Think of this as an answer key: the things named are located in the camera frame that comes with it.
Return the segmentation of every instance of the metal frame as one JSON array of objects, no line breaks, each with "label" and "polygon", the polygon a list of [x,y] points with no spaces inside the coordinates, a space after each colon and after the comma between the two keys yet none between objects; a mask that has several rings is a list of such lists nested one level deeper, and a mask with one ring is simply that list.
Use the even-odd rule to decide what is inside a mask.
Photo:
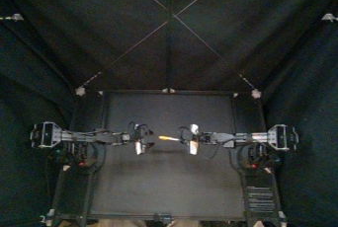
[{"label": "metal frame", "polygon": [[[262,124],[259,125],[260,129],[264,130],[266,125],[264,125],[264,120],[263,120],[263,113],[262,113],[262,104],[258,102],[258,100],[252,99],[252,102],[256,102],[256,108],[259,109],[259,114],[260,114],[260,122]],[[239,108],[239,105],[236,104],[236,99],[231,98],[231,103],[232,103],[232,116],[234,116],[234,129],[238,130],[238,125],[239,125],[239,117],[236,114],[236,110]],[[105,104],[105,95],[101,97],[101,104],[100,104],[100,112],[101,112],[101,117],[100,117],[100,122],[101,125],[104,126],[105,122],[105,109],[107,109],[107,104]],[[203,220],[203,221],[247,221],[248,227],[254,227],[255,223],[258,220],[264,220],[264,221],[271,221],[272,223],[276,224],[276,226],[280,226],[282,224],[282,208],[280,208],[280,199],[279,199],[279,192],[278,192],[278,184],[276,184],[276,178],[275,174],[267,174],[266,172],[259,172],[259,171],[247,171],[244,170],[239,163],[236,162],[236,149],[230,149],[230,156],[231,156],[231,165],[232,168],[238,171],[240,180],[242,180],[242,187],[243,187],[243,200],[244,200],[244,207],[246,207],[246,213],[243,218],[222,218],[218,217],[210,218],[210,217],[203,217],[198,216],[194,218],[188,219],[195,219],[195,220]],[[104,159],[104,149],[100,149],[100,164],[103,163]],[[91,214],[89,213],[89,207],[91,207],[91,200],[92,200],[92,193],[93,193],[93,184],[95,184],[95,173],[99,169],[100,165],[96,165],[92,169],[87,170],[87,172],[83,173],[83,175],[87,176],[87,188],[85,188],[85,193],[84,193],[84,200],[81,204],[81,212],[80,214],[65,214],[65,213],[59,213],[57,212],[57,203],[59,203],[59,197],[61,194],[63,190],[63,183],[64,183],[64,171],[60,170],[59,173],[59,181],[57,181],[57,186],[56,186],[56,197],[53,201],[53,209],[56,210],[56,216],[55,216],[55,222],[53,226],[57,226],[61,222],[63,219],[72,219],[77,222],[80,227],[85,226],[85,222],[88,219],[100,219],[100,218],[119,218],[119,219],[139,219],[139,220],[161,220],[165,223],[171,220],[169,214],[161,214],[161,215],[120,215],[120,214]],[[268,181],[268,184],[264,186],[264,188],[268,188],[274,194],[274,212],[271,213],[260,213],[260,212],[252,212],[251,210],[251,204],[250,204],[250,191],[247,186],[252,185],[252,179],[262,177],[264,181]]]}]

